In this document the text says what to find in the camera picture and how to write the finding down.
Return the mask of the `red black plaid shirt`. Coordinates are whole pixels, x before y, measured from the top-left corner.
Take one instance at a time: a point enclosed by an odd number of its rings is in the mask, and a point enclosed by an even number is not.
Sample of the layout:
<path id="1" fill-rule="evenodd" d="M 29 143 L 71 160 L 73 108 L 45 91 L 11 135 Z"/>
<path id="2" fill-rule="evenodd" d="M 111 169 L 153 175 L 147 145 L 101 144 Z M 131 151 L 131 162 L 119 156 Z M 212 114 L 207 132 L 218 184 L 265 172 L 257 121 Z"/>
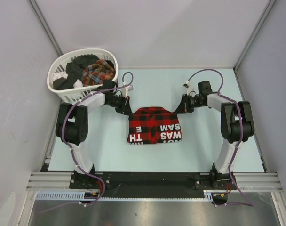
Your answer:
<path id="1" fill-rule="evenodd" d="M 143 107 L 128 118 L 131 145 L 175 143 L 182 140 L 178 115 L 163 107 Z"/>

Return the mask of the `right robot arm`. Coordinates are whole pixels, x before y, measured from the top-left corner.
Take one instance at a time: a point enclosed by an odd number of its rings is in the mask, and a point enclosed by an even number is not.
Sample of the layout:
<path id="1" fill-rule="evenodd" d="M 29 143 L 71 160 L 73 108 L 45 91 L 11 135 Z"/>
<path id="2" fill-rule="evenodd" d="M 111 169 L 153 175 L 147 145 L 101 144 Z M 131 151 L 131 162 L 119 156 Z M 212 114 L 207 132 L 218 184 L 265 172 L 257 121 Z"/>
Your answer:
<path id="1" fill-rule="evenodd" d="M 194 96 L 183 94 L 175 113 L 191 113 L 195 108 L 204 106 L 220 113 L 223 144 L 205 180 L 213 189 L 224 189 L 235 184 L 233 163 L 242 144 L 254 135 L 251 105 L 248 101 L 237 102 L 220 92 L 213 92 L 209 81 L 198 83 L 198 91 Z"/>

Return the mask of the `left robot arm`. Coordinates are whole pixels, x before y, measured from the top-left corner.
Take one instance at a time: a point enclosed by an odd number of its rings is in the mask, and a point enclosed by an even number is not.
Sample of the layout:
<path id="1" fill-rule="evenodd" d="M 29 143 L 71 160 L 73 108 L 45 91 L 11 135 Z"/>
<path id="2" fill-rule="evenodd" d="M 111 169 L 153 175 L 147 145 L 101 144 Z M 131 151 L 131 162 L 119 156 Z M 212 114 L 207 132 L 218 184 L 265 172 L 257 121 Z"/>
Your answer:
<path id="1" fill-rule="evenodd" d="M 115 82 L 105 80 L 102 86 L 76 103 L 60 104 L 56 136 L 68 146 L 75 164 L 74 171 L 82 174 L 80 183 L 86 188 L 92 188 L 97 178 L 93 172 L 94 164 L 87 151 L 80 147 L 88 136 L 88 115 L 104 105 L 113 107 L 117 113 L 131 115 L 128 92 L 132 89 L 131 84 L 122 83 L 122 86 L 118 87 Z"/>

